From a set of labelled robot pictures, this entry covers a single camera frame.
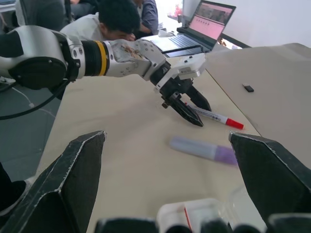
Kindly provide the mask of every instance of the red marker cap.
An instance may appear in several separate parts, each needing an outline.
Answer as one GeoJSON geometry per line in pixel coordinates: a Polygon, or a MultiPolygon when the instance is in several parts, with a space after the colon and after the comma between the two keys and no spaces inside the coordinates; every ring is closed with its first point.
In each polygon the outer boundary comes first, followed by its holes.
{"type": "Polygon", "coordinates": [[[240,129],[242,130],[244,128],[244,125],[241,124],[241,123],[238,123],[237,121],[235,120],[232,120],[230,118],[228,118],[227,122],[225,123],[226,125],[228,126],[231,126],[231,127],[234,127],[234,128],[237,128],[237,129],[240,129]]]}

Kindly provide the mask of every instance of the purple highlighter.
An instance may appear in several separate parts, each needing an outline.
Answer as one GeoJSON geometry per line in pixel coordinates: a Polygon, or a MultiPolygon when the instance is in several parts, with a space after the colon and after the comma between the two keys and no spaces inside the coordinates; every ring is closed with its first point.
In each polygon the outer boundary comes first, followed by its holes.
{"type": "Polygon", "coordinates": [[[170,146],[175,150],[193,154],[205,159],[210,159],[230,165],[238,164],[233,149],[227,147],[191,140],[184,137],[174,137],[170,141],[170,146]]]}

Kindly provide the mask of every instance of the black hair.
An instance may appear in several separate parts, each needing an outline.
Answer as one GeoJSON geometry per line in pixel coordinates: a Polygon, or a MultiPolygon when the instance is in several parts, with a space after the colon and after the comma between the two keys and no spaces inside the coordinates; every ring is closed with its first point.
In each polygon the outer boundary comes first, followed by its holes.
{"type": "Polygon", "coordinates": [[[140,18],[132,0],[101,0],[99,21],[110,30],[130,34],[139,29],[140,18]]]}

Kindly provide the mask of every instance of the robotic arm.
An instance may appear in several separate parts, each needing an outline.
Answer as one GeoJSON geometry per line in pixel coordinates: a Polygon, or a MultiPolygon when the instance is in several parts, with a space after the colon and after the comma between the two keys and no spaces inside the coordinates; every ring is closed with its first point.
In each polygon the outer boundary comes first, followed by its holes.
{"type": "Polygon", "coordinates": [[[211,111],[208,101],[193,86],[205,70],[205,55],[181,59],[171,66],[150,41],[80,41],[38,26],[23,26],[0,37],[0,76],[13,78],[30,89],[52,88],[64,79],[84,76],[124,77],[138,74],[155,85],[184,119],[203,126],[199,116],[180,100],[187,94],[198,107],[211,111]]]}

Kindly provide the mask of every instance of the laptop screen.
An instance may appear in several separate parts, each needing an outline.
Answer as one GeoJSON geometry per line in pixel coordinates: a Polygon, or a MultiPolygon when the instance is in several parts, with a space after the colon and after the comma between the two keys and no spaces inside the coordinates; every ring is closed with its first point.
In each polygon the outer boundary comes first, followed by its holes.
{"type": "Polygon", "coordinates": [[[200,4],[189,28],[217,40],[228,23],[233,9],[204,2],[200,4]]]}

